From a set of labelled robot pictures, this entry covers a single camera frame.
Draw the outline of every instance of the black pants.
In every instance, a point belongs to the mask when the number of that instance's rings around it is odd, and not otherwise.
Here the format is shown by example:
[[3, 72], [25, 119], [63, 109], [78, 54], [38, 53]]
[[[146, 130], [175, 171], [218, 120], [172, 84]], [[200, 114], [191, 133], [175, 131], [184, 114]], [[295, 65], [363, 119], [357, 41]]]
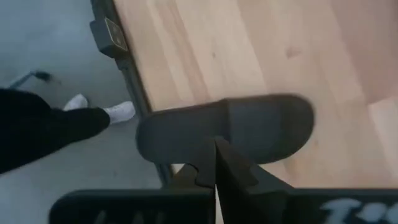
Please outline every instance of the black pants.
[[0, 174], [108, 126], [109, 116], [100, 108], [51, 109], [35, 94], [0, 89]]

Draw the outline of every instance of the wooden desk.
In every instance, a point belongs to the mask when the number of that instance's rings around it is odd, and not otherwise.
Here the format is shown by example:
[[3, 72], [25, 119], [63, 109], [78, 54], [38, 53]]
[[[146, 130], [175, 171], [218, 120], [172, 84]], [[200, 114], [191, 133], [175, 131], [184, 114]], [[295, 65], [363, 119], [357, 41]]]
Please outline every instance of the wooden desk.
[[398, 1], [114, 1], [155, 110], [300, 93], [314, 134], [264, 169], [296, 187], [398, 187]]

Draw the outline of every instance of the light wood grain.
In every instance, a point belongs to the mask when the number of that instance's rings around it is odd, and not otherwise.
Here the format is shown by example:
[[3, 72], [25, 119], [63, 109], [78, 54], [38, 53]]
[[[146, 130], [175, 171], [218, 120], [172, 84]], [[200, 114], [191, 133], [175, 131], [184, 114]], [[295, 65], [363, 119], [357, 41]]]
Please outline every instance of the light wood grain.
[[299, 93], [314, 134], [264, 169], [296, 187], [398, 187], [398, 1], [114, 1], [153, 109]]

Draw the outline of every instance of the gray floor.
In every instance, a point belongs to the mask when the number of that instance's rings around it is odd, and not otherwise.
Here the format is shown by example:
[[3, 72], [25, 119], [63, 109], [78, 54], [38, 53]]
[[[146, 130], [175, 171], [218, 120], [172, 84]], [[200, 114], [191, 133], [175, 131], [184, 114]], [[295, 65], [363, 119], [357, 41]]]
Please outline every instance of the gray floor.
[[[52, 106], [82, 93], [91, 105], [128, 100], [114, 62], [96, 49], [89, 0], [12, 0], [0, 7], [0, 86], [30, 70], [53, 73], [23, 87]], [[78, 189], [158, 188], [155, 167], [137, 152], [137, 119], [0, 176], [0, 223], [46, 223], [51, 205]]]

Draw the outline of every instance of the white sneaker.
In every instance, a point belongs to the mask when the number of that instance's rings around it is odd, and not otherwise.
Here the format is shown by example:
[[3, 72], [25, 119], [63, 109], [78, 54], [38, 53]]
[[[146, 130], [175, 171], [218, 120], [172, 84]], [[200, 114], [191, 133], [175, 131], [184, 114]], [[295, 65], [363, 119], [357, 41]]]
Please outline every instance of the white sneaker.
[[131, 101], [126, 101], [111, 108], [105, 108], [104, 110], [111, 118], [110, 124], [128, 121], [136, 114], [136, 109], [134, 109]]
[[87, 108], [88, 101], [82, 94], [74, 96], [63, 108], [64, 111]]

